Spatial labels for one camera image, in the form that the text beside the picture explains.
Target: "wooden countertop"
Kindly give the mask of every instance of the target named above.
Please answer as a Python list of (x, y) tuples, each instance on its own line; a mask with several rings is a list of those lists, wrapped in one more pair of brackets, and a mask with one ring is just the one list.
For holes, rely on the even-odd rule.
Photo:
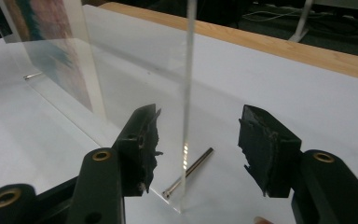
[[(119, 3), (106, 3), (101, 8), (146, 21), (185, 30), (186, 18)], [(258, 35), (225, 26), (196, 21), (196, 33), (250, 49), (260, 50), (293, 61), (310, 64), (358, 78), (358, 56), (329, 49), (290, 42), (266, 35)]]

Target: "fingertip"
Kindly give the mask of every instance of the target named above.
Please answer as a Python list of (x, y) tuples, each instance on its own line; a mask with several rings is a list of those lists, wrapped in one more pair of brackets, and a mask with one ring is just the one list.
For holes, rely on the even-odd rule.
[(262, 217), (255, 217), (254, 223), (255, 224), (272, 224), (272, 222), (269, 222), (268, 220), (266, 220)]

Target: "brass screw insert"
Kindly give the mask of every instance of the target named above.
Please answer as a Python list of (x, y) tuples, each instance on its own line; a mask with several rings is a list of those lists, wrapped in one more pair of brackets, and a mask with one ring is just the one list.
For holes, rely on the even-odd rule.
[(92, 159), (95, 161), (105, 161), (107, 159), (109, 159), (111, 157), (111, 153), (103, 150), (103, 151), (98, 151), (96, 153), (94, 153), (94, 155), (92, 155)]
[(21, 196), (20, 189), (7, 189), (0, 193), (0, 208), (16, 202)]
[(322, 152), (314, 153), (313, 158), (315, 158), (318, 161), (328, 162), (328, 163), (335, 161), (332, 156), (330, 156), (329, 154), (326, 154), (326, 153), (322, 153)]

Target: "metal rod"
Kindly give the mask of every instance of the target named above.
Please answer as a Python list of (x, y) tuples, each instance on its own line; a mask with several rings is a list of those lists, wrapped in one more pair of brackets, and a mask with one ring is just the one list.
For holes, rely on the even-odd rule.
[(29, 76), (25, 76), (24, 79), (25, 79), (25, 80), (28, 80), (28, 79), (30, 79), (31, 77), (36, 77), (36, 76), (39, 76), (39, 75), (42, 75), (42, 73), (36, 73), (36, 74), (29, 75)]
[[(199, 157), (198, 160), (196, 160), (196, 162), (194, 162), (190, 168), (188, 168), (188, 170), (186, 170), (186, 177), (188, 177), (191, 173), (193, 173), (198, 167), (200, 167), (200, 165), (202, 164), (203, 161), (205, 161), (206, 158), (208, 158), (208, 156), (213, 152), (213, 148), (209, 148), (208, 150), (206, 150), (206, 152), (204, 154), (202, 154), (201, 157)], [(166, 190), (164, 190), (164, 192), (162, 192), (162, 197), (165, 200), (169, 200), (171, 197), (171, 194), (173, 193), (173, 191), (181, 184), (181, 178), (179, 177), (169, 188), (167, 188)]]

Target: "clear acrylic sheet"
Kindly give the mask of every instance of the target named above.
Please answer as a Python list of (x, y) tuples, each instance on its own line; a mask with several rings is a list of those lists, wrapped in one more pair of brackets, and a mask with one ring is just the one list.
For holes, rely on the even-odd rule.
[(164, 199), (177, 211), (188, 151), (196, 1), (190, 2), (190, 29), (183, 31), (80, 1), (0, 0), (7, 19), (0, 30), (11, 29), (7, 46), (24, 78), (98, 146), (111, 147), (136, 108), (161, 108), (157, 151), (164, 154), (157, 157), (150, 189), (163, 199), (162, 192), (182, 177), (182, 185)]

